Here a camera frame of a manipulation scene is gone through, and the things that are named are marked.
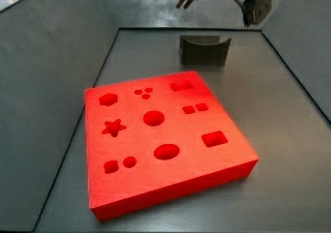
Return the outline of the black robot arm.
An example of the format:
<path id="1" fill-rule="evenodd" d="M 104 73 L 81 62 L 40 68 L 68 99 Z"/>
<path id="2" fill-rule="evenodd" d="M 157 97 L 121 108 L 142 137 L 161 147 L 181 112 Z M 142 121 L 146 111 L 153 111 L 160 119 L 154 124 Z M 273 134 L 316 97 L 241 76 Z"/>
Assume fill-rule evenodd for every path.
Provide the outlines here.
<path id="1" fill-rule="evenodd" d="M 270 0 L 244 0 L 242 21 L 244 25 L 258 25 L 270 10 Z"/>

